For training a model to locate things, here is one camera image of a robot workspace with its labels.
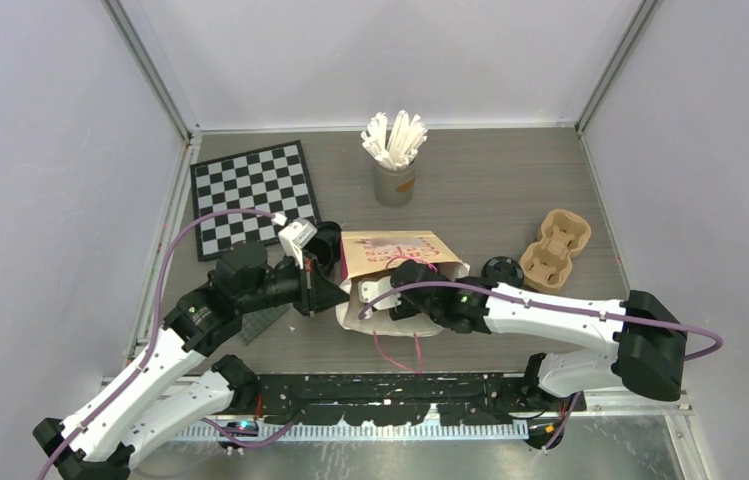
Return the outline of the pink cakes paper bag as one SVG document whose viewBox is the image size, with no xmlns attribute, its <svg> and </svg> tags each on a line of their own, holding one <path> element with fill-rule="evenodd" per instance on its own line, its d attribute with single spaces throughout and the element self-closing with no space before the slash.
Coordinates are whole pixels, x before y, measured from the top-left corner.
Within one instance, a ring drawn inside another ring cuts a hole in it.
<svg viewBox="0 0 749 480">
<path fill-rule="evenodd" d="M 392 289 L 427 280 L 455 280 L 470 273 L 470 265 L 431 231 L 345 231 L 340 240 L 339 287 L 349 300 L 335 308 L 345 330 L 370 335 L 378 353 L 405 372 L 421 373 L 420 339 L 443 328 L 416 312 L 407 298 Z M 383 337 L 411 338 L 418 366 L 412 368 L 387 356 Z"/>
</svg>

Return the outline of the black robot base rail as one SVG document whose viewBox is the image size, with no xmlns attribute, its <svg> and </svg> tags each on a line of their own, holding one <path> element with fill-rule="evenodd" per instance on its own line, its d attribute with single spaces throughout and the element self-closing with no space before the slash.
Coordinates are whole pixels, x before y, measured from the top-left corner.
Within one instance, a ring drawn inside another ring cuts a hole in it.
<svg viewBox="0 0 749 480">
<path fill-rule="evenodd" d="M 225 415 L 282 426 L 417 426 L 437 414 L 442 426 L 503 425 L 532 412 L 560 413 L 570 401 L 530 387 L 520 375 L 261 374 L 238 394 Z"/>
</svg>

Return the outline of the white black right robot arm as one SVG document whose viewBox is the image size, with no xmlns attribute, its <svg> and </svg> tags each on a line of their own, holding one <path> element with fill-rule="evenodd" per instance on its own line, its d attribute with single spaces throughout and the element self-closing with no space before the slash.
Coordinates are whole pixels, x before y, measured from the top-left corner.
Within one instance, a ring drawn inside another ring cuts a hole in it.
<svg viewBox="0 0 749 480">
<path fill-rule="evenodd" d="M 642 397 L 680 397 L 687 335 L 649 292 L 625 300 L 582 300 L 525 291 L 479 277 L 450 280 L 407 260 L 392 273 L 402 301 L 457 333 L 524 334 L 576 346 L 531 356 L 521 397 L 534 410 L 590 389 L 623 386 Z"/>
</svg>

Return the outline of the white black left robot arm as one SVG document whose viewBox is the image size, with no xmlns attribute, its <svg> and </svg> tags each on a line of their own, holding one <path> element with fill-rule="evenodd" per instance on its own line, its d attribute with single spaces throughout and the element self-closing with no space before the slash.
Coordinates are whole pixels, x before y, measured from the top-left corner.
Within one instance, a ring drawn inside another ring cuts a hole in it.
<svg viewBox="0 0 749 480">
<path fill-rule="evenodd" d="M 348 301 L 331 279 L 335 242 L 313 238 L 302 256 L 274 267 L 260 243 L 239 242 L 221 255 L 206 283 L 180 298 L 147 346 L 97 397 L 64 418 L 46 418 L 33 436 L 64 479 L 126 479 L 172 436 L 228 409 L 248 412 L 258 381 L 226 355 L 186 391 L 160 395 L 242 329 L 244 315 L 293 305 L 303 315 Z"/>
</svg>

